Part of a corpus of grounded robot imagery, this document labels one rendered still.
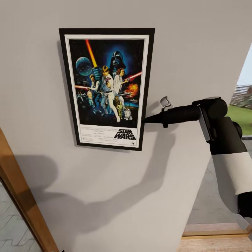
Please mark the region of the poster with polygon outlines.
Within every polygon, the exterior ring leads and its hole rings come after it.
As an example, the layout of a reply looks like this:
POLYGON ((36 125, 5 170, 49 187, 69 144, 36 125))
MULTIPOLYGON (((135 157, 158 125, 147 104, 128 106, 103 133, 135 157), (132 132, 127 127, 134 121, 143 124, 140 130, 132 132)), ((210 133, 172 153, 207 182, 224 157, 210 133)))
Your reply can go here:
POLYGON ((59 28, 77 145, 142 151, 155 28, 59 28))

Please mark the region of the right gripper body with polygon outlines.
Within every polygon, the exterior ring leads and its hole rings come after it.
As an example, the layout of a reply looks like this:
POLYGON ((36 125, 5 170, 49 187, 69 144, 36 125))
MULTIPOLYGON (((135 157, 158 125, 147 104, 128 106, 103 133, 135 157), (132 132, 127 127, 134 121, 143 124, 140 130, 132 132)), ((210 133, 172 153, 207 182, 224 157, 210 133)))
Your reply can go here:
POLYGON ((184 106, 174 107, 164 111, 162 108, 163 127, 168 128, 168 124, 186 122, 186 112, 184 106))

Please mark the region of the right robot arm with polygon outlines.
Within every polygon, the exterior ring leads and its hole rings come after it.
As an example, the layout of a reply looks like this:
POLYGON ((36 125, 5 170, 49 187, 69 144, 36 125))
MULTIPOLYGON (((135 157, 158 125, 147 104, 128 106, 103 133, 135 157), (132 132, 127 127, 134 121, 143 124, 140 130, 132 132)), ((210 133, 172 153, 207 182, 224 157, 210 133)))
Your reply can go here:
POLYGON ((142 122, 162 123, 168 128, 168 124, 199 120, 210 144, 220 197, 232 213, 242 215, 252 226, 252 159, 241 141, 241 127, 225 117, 226 102, 221 97, 209 97, 189 106, 174 107, 165 96, 160 103, 164 107, 161 112, 142 122))

